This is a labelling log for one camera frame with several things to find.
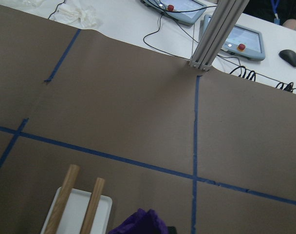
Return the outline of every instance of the cord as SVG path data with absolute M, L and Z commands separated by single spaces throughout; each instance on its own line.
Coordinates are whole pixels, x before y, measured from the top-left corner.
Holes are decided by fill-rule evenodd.
M 242 78 L 245 78 L 245 75 L 246 75 L 246 67 L 245 66 L 238 66 L 234 70 L 232 70 L 229 74 L 233 74 L 239 68 L 241 69 L 241 73 L 240 73 L 240 75 L 238 75 L 238 77 L 241 77 L 242 76 Z
M 58 8 L 61 4 L 64 4 L 65 1 L 66 1 L 66 0 L 64 0 L 62 3 L 58 4 L 58 5 L 56 6 L 55 11 L 54 11 L 53 13 L 51 13 L 50 16 L 49 16 L 47 19 L 50 19 L 50 17 L 51 17 L 56 11 L 57 11 L 57 8 Z
M 233 56 L 233 57 L 224 57 L 224 56 L 221 56 L 221 55 L 217 55 L 218 57 L 220 57 L 221 59 L 223 59 L 223 60 L 225 60 L 225 61 L 227 61 L 227 62 L 230 62 L 229 60 L 227 60 L 227 59 L 237 59 L 238 60 L 238 63 L 239 63 L 239 65 L 237 65 L 237 66 L 241 66 L 241 61 L 240 61 L 240 59 L 238 58 L 238 57 L 236 57 L 236 56 Z
M 156 7 L 158 7 L 160 10 L 163 10 L 164 12 L 170 12 L 170 13 L 186 13 L 186 12 L 194 12 L 194 11 L 201 11 L 201 10 L 204 10 L 204 9 L 206 9 L 206 8 L 210 8 L 210 7 L 216 7 L 216 6 L 206 6 L 206 7 L 202 7 L 202 8 L 199 8 L 199 9 L 190 10 L 190 11 L 168 11 L 168 10 L 166 10 L 166 9 L 161 8 L 161 7 L 156 3 L 155 0 L 154 0 L 154 2 L 156 3 L 156 5 L 153 4 L 150 0 L 147 0 L 147 2 L 149 2 L 150 4 L 152 4 L 152 5 L 156 6 Z
M 238 59 L 240 65 L 238 65 L 238 64 L 236 64 L 236 63 L 234 63 L 234 62 L 232 62 L 232 61 L 227 60 L 227 59 L 226 59 L 227 57 L 223 57 L 223 56 L 221 56 L 221 55 L 217 55 L 217 56 L 220 57 L 220 58 L 222 58 L 223 60 L 225 60 L 225 61 L 227 61 L 227 62 L 233 64 L 233 65 L 238 66 L 236 69 L 238 69 L 238 68 L 241 66 L 240 59 L 239 59 L 238 57 L 236 57 L 236 58 Z M 268 77 L 268 76 L 266 76 L 266 75 L 263 75 L 263 74 L 261 74 L 261 73 L 257 73 L 257 72 L 255 72 L 255 74 L 260 75 L 260 76 L 262 76 L 262 77 L 265 77 L 265 78 L 268 78 L 268 79 L 271 79 L 271 80 L 274 80 L 274 81 L 278 82 L 278 84 L 276 85 L 276 88 L 278 88 L 279 85 L 281 85 L 280 89 L 283 89 L 283 90 L 285 90 L 285 91 L 293 92 L 293 90 L 296 90 L 296 88 L 293 88 L 293 84 L 294 84 L 293 82 L 287 84 L 287 83 L 284 83 L 284 82 L 282 82 L 282 81 L 280 81 L 280 80 L 277 80 L 277 79 L 274 79 L 274 78 Z
M 186 32 L 182 27 L 181 25 L 175 20 L 173 19 L 173 21 L 183 30 L 184 33 L 186 33 L 193 41 L 195 41 L 196 43 L 199 43 L 197 40 L 195 40 L 188 32 Z
M 255 71 L 250 71 L 249 74 L 247 75 L 246 79 L 256 81 L 256 72 Z
M 179 57 L 179 58 L 182 58 L 182 59 L 186 59 L 186 60 L 188 60 L 188 58 L 184 58 L 184 57 L 181 57 L 181 56 L 178 56 L 178 55 L 171 54 L 171 53 L 166 52 L 166 51 L 164 51 L 164 50 L 160 50 L 160 49 L 158 49 L 158 48 L 156 48 L 156 47 L 154 47 L 154 46 L 148 44 L 148 43 L 145 41 L 146 37 L 148 37 L 148 36 L 150 36 L 150 35 L 153 35 L 153 34 L 156 34 L 156 33 L 158 33 L 158 32 L 160 31 L 160 29 L 161 29 L 161 19 L 162 19 L 163 16 L 164 16 L 164 13 L 162 13 L 161 16 L 159 17 L 159 27 L 158 27 L 158 30 L 155 31 L 155 32 L 153 32 L 153 33 L 149 33 L 149 34 L 147 34 L 146 36 L 144 36 L 144 37 L 143 37 L 143 42 L 144 42 L 147 46 L 150 46 L 151 48 L 153 48 L 153 49 L 155 49 L 155 50 L 161 51 L 161 52 L 166 53 L 166 54 L 168 54 L 168 55 L 172 55 L 172 56 L 175 56 L 175 57 Z

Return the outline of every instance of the blue tape line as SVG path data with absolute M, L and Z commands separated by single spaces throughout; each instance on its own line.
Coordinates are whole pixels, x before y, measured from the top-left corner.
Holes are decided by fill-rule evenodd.
M 197 176 L 198 176 L 198 108 L 199 108 L 199 82 L 196 79 L 195 92 L 195 122 L 193 127 L 193 180 L 192 180 L 192 209 L 191 209 L 191 234 L 196 234 L 197 222 Z
M 5 162 L 6 158 L 7 158 L 7 156 L 8 156 L 9 153 L 11 152 L 11 150 L 12 150 L 12 148 L 13 148 L 15 142 L 17 141 L 17 139 L 18 139 L 18 137 L 19 137 L 21 131 L 23 130 L 23 128 L 24 128 L 25 125 L 27 124 L 28 120 L 29 120 L 28 118 L 25 118 L 25 119 L 21 122 L 21 124 L 20 124 L 20 126 L 18 127 L 17 131 L 14 131 L 14 135 L 13 135 L 13 137 L 12 137 L 10 143 L 8 143 L 8 145 L 7 145 L 7 147 L 6 147 L 5 151 L 4 151 L 4 153 L 2 154 L 2 156 L 1 156 L 1 158 L 0 158 L 0 169 L 1 169 L 2 165 L 4 164 L 4 162 Z M 9 129 L 8 129 L 8 128 L 0 128 L 0 131 L 2 131 L 2 130 L 4 130 L 4 132 L 8 132 Z
M 1 127 L 0 126 L 0 131 L 1 132 L 5 132 L 5 133 L 10 133 L 10 134 L 15 134 L 15 130 L 13 130 L 13 129 L 9 129 L 9 128 L 5 128 L 5 127 Z
M 10 134 L 17 134 L 17 132 L 19 132 L 19 130 L 15 131 L 15 130 L 8 129 L 8 128 L 5 128 L 5 127 L 0 127 L 0 131 L 10 133 Z M 127 158 L 123 158 L 123 157 L 119 157 L 119 156 L 110 155 L 110 154 L 107 154 L 107 153 L 87 149 L 87 148 L 76 146 L 76 145 L 71 145 L 71 144 L 68 144 L 68 143 L 65 143 L 65 142 L 52 140 L 52 139 L 49 139 L 49 138 L 36 136 L 36 135 L 33 135 L 33 134 L 28 134 L 28 133 L 21 132 L 20 136 L 25 137 L 25 138 L 29 138 L 29 139 L 33 139 L 33 140 L 37 140 L 37 141 L 41 141 L 41 142 L 45 142 L 45 143 L 49 143 L 49 144 L 52 144 L 52 145 L 68 148 L 68 149 L 73 149 L 73 150 L 80 151 L 80 152 L 96 155 L 96 156 L 101 156 L 101 157 L 104 157 L 104 158 L 108 158 L 108 159 L 112 159 L 112 160 L 116 160 L 116 161 L 120 161 L 120 162 L 125 162 L 125 163 L 128 163 L 128 164 L 132 164 L 132 165 L 135 165 L 135 166 L 140 166 L 140 167 L 144 167 L 144 168 L 147 168 L 147 169 L 151 169 L 151 170 L 171 174 L 171 175 L 174 175 L 174 176 L 183 177 L 183 178 L 187 178 L 187 179 L 192 179 L 194 181 L 194 175 L 189 175 L 189 174 L 169 170 L 169 169 L 166 169 L 166 168 L 153 166 L 153 165 L 150 165 L 150 164 L 147 164 L 147 163 L 142 163 L 142 162 L 135 161 L 135 160 L 132 160 L 132 159 L 127 159 Z M 264 194 L 264 193 L 260 193 L 260 192 L 257 192 L 257 191 L 252 191 L 252 190 L 249 190 L 249 189 L 233 186 L 233 185 L 230 185 L 230 184 L 218 183 L 218 182 L 215 182 L 213 180 L 202 178 L 202 177 L 197 177 L 196 180 L 198 182 L 207 183 L 207 184 L 211 184 L 211 185 L 215 185 L 215 186 L 220 186 L 220 187 L 223 187 L 223 188 L 226 188 L 226 189 L 231 189 L 231 190 L 235 190 L 235 191 L 238 191 L 238 192 L 243 192 L 243 193 L 247 193 L 247 194 L 250 194 L 250 195 L 261 196 L 263 198 L 267 198 L 267 199 L 270 199 L 270 200 L 275 200 L 275 201 L 279 201 L 279 202 L 283 202 L 283 203 L 296 205 L 296 201 L 294 201 L 294 200 L 285 199 L 285 198 L 282 198 L 282 197 L 273 196 L 273 195 L 269 195 L 269 194 Z
M 275 201 L 280 201 L 280 202 L 284 202 L 284 203 L 296 205 L 296 201 L 285 199 L 285 198 L 278 197 L 278 196 L 264 194 L 264 193 L 260 193 L 260 192 L 256 192 L 256 191 L 252 191 L 252 190 L 248 190 L 247 193 L 248 194 L 251 194 L 251 195 L 255 195 L 255 196 L 261 196 L 261 197 L 264 197 L 264 198 L 267 198 L 267 199 L 271 199 L 271 200 L 275 200 Z
M 65 142 L 52 140 L 52 139 L 48 139 L 48 138 L 45 138 L 45 137 L 36 136 L 36 135 L 33 135 L 33 134 L 21 133 L 20 135 L 22 137 L 25 137 L 25 138 L 46 142 L 46 143 L 49 143 L 49 144 L 52 144 L 52 145 L 61 146 L 61 147 L 64 147 L 64 148 L 68 148 L 68 149 L 72 149 L 72 150 L 76 150 L 76 151 L 80 151 L 80 152 L 84 152 L 84 153 L 88 153 L 88 154 L 92 154 L 92 155 L 112 159 L 112 160 L 119 161 L 119 162 L 125 162 L 125 163 L 131 164 L 131 165 L 144 167 L 144 168 L 147 168 L 147 169 L 151 169 L 151 170 L 171 174 L 171 175 L 174 175 L 174 176 L 179 176 L 179 177 L 188 178 L 188 179 L 193 178 L 192 175 L 189 175 L 189 174 L 186 174 L 186 173 L 181 173 L 181 172 L 177 172 L 177 171 L 170 170 L 170 169 L 167 169 L 167 168 L 158 167 L 158 166 L 150 165 L 150 164 L 147 164 L 147 163 L 135 161 L 135 160 L 132 160 L 132 159 L 119 157 L 119 156 L 107 154 L 107 153 L 96 151 L 96 150 L 91 150 L 91 149 L 76 146 L 76 145 L 71 145 L 71 144 L 68 144 L 68 143 L 65 143 Z
M 45 82 L 50 82 L 52 81 L 52 79 L 54 78 L 55 74 L 57 73 L 57 71 L 59 70 L 59 67 L 61 66 L 62 62 L 64 61 L 65 57 L 67 56 L 68 52 L 70 51 L 72 45 L 74 44 L 76 38 L 79 36 L 81 32 L 81 29 L 78 29 L 74 35 L 74 37 L 71 39 L 68 47 L 66 48 L 65 52 L 63 53 L 63 55 L 60 57 L 57 65 L 55 66 L 54 70 L 52 71 L 51 75 L 45 80 Z
M 267 198 L 267 199 L 270 199 L 270 200 L 275 200 L 275 201 L 279 201 L 279 202 L 283 202 L 283 203 L 288 203 L 288 204 L 292 204 L 292 205 L 296 206 L 296 201 L 286 199 L 286 198 L 282 198 L 282 197 L 279 197 L 279 196 L 264 194 L 264 193 L 261 193 L 261 192 L 245 189 L 245 188 L 230 185 L 230 184 L 219 183 L 219 182 L 215 182 L 213 180 L 202 178 L 202 177 L 198 177 L 197 180 L 199 182 L 219 186 L 219 187 L 226 188 L 226 189 L 231 189 L 231 190 L 246 193 L 246 194 L 251 194 L 251 195 L 254 195 L 254 196 L 261 196 L 263 198 Z

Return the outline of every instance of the wooden dowel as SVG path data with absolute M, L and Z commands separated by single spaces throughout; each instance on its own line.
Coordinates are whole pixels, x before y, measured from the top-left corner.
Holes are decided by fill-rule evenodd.
M 88 208 L 86 209 L 85 217 L 82 223 L 80 234 L 90 234 L 94 217 L 96 214 L 97 206 L 100 200 L 100 195 L 103 191 L 105 180 L 102 178 L 97 178 Z
M 74 187 L 74 183 L 79 174 L 79 171 L 79 166 L 73 164 L 70 165 L 59 195 L 56 199 L 55 205 L 53 207 L 50 219 L 46 225 L 44 234 L 56 234 L 62 214 L 65 210 L 69 195 L 72 188 Z

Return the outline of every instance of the table surface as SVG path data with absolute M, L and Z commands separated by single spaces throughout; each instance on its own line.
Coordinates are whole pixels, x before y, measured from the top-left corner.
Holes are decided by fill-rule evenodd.
M 5 1 L 0 0 L 0 4 L 6 5 L 3 2 Z M 45 0 L 39 7 L 15 8 L 47 18 L 60 2 L 58 0 Z M 119 2 L 115 0 L 68 0 L 67 2 L 68 4 L 76 2 L 82 8 L 90 5 L 95 8 L 97 24 L 91 29 L 97 30 L 110 38 L 154 50 L 144 44 L 143 37 L 158 29 L 160 14 L 152 8 L 144 6 L 139 0 L 120 0 Z M 213 5 L 204 0 L 201 2 L 206 5 Z M 213 14 L 214 10 L 215 8 L 208 8 L 204 15 Z M 192 27 L 182 25 L 182 28 L 190 35 L 194 35 L 196 40 L 199 39 L 201 20 L 204 15 Z M 237 24 L 262 32 L 266 59 L 257 62 L 239 57 L 241 64 L 248 69 L 255 70 L 259 74 L 275 79 L 272 80 L 257 75 L 256 81 L 273 87 L 278 84 L 276 80 L 284 83 L 293 82 L 294 87 L 296 87 L 296 68 L 278 56 L 279 51 L 284 49 L 291 49 L 296 52 L 296 31 L 246 14 L 241 15 Z M 72 23 L 71 26 L 82 28 L 78 20 Z M 147 42 L 161 50 L 188 59 L 197 46 L 197 43 L 193 42 L 173 20 L 166 17 L 162 18 L 161 30 L 157 34 L 147 37 Z M 229 54 L 222 51 L 220 55 L 230 57 Z M 238 64 L 237 59 L 231 58 L 230 60 Z M 219 57 L 214 60 L 213 66 L 227 73 L 237 67 Z

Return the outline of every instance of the purple cloth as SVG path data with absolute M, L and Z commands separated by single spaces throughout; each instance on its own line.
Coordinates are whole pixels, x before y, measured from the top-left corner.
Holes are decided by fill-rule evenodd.
M 154 210 L 138 209 L 108 234 L 168 234 L 167 226 Z

